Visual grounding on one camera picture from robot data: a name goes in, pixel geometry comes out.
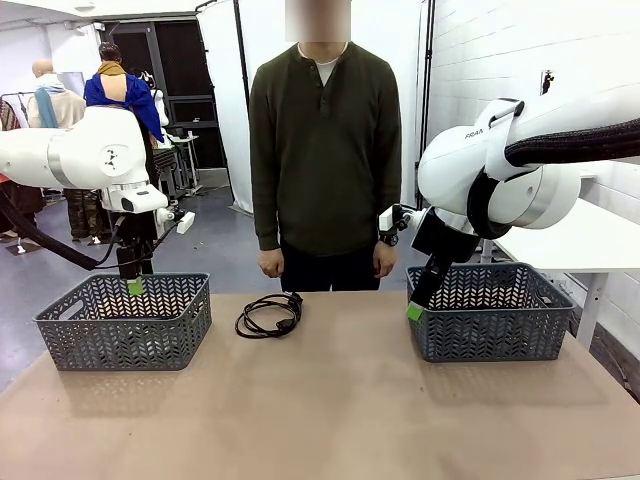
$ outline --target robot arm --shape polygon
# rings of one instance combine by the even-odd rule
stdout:
[[[451,264],[468,261],[480,239],[562,220],[580,193],[573,164],[637,164],[639,155],[640,83],[586,97],[498,99],[475,125],[438,135],[418,170],[420,191],[432,208],[394,206],[380,217],[381,231],[417,224],[413,247],[431,256],[414,306],[428,305]]]
[[[139,214],[155,212],[158,233],[169,221],[178,223],[178,232],[185,233],[194,220],[193,213],[169,206],[167,197],[149,182],[138,122],[133,113],[119,108],[88,107],[84,118],[69,130],[18,129],[0,133],[0,173],[22,185],[101,190],[104,208],[120,213],[127,224],[135,224]],[[14,222],[21,221],[6,196],[0,195],[0,206]],[[92,270],[99,264],[33,226],[24,228],[43,247],[82,268]],[[144,250],[145,260],[153,251],[146,244],[125,245],[122,250],[127,248],[130,252]],[[133,261],[127,262],[126,268],[121,266],[123,278],[133,280],[140,274],[138,263],[143,259],[137,255],[129,254]]]

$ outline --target man's right hand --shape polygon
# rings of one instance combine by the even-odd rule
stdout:
[[[284,273],[284,257],[282,250],[269,250],[268,252],[260,252],[258,265],[267,277],[280,278]]]

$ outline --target white undershirt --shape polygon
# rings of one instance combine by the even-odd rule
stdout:
[[[338,60],[340,59],[342,54],[346,52],[348,46],[349,46],[349,42],[345,42],[342,53],[338,55],[338,57],[336,57],[334,60],[331,60],[330,62],[327,62],[327,63],[316,62],[316,66],[318,67],[318,73],[320,74],[320,79],[322,80],[322,85],[324,86],[327,85],[327,82],[329,81],[329,78],[331,78],[331,74],[333,73],[333,70],[336,68],[336,65],[338,64]],[[309,58],[304,54],[304,52],[302,51],[302,48],[300,48],[300,44],[298,44],[298,52],[300,52],[300,55],[303,56],[304,58]]]

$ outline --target green sticker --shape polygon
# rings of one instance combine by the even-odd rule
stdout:
[[[422,316],[422,312],[424,312],[424,308],[411,302],[409,304],[409,308],[407,309],[407,316],[409,317],[409,320],[413,320],[414,322],[417,322],[420,320],[420,317]]]
[[[136,278],[132,282],[128,282],[127,286],[129,287],[129,295],[132,297],[137,297],[144,293],[144,289],[142,288],[142,278],[140,277]]]

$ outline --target white brick wall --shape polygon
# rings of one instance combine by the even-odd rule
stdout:
[[[640,80],[638,0],[436,0],[428,138],[471,125],[496,97]],[[640,166],[603,162],[586,200],[640,223]],[[610,276],[601,323],[640,357],[640,273]]]

